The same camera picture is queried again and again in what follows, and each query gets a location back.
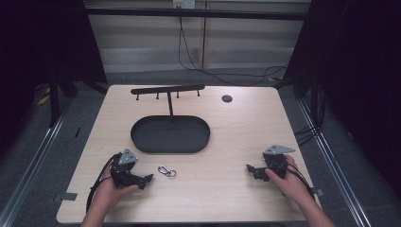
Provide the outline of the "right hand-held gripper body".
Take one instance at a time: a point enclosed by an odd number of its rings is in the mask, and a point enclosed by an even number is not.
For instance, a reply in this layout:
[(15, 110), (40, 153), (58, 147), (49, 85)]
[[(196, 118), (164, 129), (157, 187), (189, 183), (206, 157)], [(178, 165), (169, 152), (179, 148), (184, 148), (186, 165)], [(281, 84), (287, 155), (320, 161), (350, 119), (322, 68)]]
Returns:
[(267, 167), (280, 178), (284, 179), (286, 177), (286, 171), (288, 167), (288, 161), (285, 157), (285, 153), (291, 153), (294, 151), (294, 148), (273, 144), (269, 148), (266, 148), (262, 154)]

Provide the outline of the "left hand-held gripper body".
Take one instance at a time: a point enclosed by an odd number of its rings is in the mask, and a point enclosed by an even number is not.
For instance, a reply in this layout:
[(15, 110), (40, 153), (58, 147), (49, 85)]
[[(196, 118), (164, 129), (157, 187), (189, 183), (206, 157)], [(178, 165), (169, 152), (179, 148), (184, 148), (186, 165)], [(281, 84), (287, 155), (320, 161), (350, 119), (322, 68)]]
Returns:
[(122, 152), (115, 154), (113, 157), (111, 174), (114, 185), (117, 188), (123, 188), (140, 183), (141, 177), (131, 173), (131, 170), (137, 161), (138, 158), (128, 148), (125, 148)]

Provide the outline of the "silver carabiner keyring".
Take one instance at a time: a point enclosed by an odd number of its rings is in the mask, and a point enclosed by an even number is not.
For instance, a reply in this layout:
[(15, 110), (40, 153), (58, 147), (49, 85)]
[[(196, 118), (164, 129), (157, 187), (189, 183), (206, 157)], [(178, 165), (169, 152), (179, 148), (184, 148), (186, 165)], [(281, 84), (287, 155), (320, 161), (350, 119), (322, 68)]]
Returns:
[(168, 167), (166, 167), (164, 165), (158, 166), (158, 171), (161, 174), (167, 176), (168, 178), (174, 178), (177, 176), (177, 172), (175, 170), (169, 169)]

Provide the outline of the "black key rack with tray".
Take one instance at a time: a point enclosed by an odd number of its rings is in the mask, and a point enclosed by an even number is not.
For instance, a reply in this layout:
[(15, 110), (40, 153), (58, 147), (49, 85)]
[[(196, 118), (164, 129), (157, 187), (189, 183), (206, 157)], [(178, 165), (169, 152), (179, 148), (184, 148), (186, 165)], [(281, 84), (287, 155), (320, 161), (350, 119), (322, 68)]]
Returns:
[(173, 112), (172, 93), (203, 90), (203, 84), (176, 85), (131, 89), (139, 99), (140, 95), (166, 94), (169, 115), (149, 115), (137, 120), (131, 127), (131, 141), (134, 146), (145, 153), (196, 153), (204, 149), (210, 140), (211, 130), (208, 123), (194, 115), (176, 115)]

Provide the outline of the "person's left hand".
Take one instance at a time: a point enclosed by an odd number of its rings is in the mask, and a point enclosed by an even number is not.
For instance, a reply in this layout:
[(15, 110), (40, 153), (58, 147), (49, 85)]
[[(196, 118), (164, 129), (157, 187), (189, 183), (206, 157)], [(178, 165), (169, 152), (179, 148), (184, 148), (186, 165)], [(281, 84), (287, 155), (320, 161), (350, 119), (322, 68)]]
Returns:
[(90, 209), (107, 214), (119, 201), (139, 190), (137, 185), (117, 188), (111, 174), (112, 164), (108, 164), (102, 174), (100, 185), (97, 187)]

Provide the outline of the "person's right hand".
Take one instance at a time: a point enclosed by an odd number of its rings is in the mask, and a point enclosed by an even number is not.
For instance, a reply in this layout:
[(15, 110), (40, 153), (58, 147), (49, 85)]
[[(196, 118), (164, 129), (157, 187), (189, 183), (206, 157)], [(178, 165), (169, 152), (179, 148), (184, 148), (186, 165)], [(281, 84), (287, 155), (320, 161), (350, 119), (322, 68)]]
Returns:
[(302, 180), (294, 175), (297, 169), (294, 159), (287, 154), (285, 157), (288, 161), (288, 170), (284, 179), (280, 178), (269, 168), (265, 170), (265, 173), (277, 184), (284, 195), (292, 199), (298, 206), (305, 206), (308, 202), (313, 201), (313, 199)]

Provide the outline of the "black metal stand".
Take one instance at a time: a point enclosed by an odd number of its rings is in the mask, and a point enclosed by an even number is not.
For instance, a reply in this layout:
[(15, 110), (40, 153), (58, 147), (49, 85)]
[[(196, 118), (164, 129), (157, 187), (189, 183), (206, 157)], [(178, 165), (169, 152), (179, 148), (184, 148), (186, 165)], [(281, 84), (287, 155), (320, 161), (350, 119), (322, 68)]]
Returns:
[(60, 118), (60, 103), (59, 103), (59, 87), (57, 77), (54, 71), (49, 75), (49, 97), (50, 97), (50, 123), (49, 127), (53, 128)]

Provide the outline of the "black curtain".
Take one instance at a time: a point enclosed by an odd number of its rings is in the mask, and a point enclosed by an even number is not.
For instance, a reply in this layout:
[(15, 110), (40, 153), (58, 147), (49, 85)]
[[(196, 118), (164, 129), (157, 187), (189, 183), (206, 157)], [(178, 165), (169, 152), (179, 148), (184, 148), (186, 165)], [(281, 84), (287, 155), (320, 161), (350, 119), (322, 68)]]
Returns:
[(0, 0), (0, 157), (41, 84), (76, 93), (107, 81), (83, 0)]
[(321, 86), (401, 199), (401, 0), (310, 0), (285, 77)]

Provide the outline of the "black horizontal bar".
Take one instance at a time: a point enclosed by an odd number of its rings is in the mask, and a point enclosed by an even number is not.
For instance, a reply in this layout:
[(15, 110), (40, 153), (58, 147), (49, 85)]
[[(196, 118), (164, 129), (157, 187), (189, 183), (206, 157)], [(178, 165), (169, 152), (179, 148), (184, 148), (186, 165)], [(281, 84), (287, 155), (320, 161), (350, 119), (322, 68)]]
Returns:
[(257, 20), (285, 20), (305, 21), (307, 13), (263, 12), (263, 11), (235, 11), (211, 9), (133, 9), (133, 8), (101, 8), (86, 7), (88, 14), (94, 15), (123, 15), (123, 16), (162, 16), (162, 17), (200, 17), (200, 18), (227, 18), (227, 19), (257, 19)]

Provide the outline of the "metal floor rail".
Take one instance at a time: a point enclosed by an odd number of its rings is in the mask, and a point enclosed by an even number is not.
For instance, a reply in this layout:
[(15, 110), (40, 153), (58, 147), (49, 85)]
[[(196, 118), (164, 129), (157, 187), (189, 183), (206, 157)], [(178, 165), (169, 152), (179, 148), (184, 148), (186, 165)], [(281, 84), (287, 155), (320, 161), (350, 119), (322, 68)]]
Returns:
[(307, 103), (304, 100), (299, 100), (298, 103), (305, 118), (305, 121), (307, 122), (308, 127), (312, 130), (312, 135), (321, 151), (321, 154), (323, 155), (324, 160), (328, 165), (330, 172), (334, 177), (334, 180), (345, 200), (345, 203), (347, 204), (348, 209), (351, 212), (352, 217), (357, 224), (357, 227), (373, 227), (354, 190), (347, 181), (323, 133), (318, 131), (317, 127), (313, 123), (311, 111), (307, 106)]
[(55, 124), (46, 131), (46, 135), (42, 143), (37, 148), (33, 160), (27, 167), (22, 179), (18, 182), (17, 187), (11, 197), (8, 199), (3, 211), (0, 213), (0, 227), (11, 227), (15, 220), (26, 195), (35, 181), (38, 172), (48, 154), (54, 140), (56, 139), (59, 131), (63, 125), (66, 114), (72, 106), (72, 101), (65, 104), (61, 110), (61, 115), (56, 120)]

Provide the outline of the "white wall socket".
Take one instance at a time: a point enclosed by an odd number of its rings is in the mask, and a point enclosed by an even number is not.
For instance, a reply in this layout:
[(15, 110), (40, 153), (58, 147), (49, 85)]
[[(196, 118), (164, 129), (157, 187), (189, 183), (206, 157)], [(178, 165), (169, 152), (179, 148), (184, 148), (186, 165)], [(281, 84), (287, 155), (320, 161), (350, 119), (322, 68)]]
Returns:
[(195, 0), (172, 0), (172, 6), (174, 9), (195, 9)]

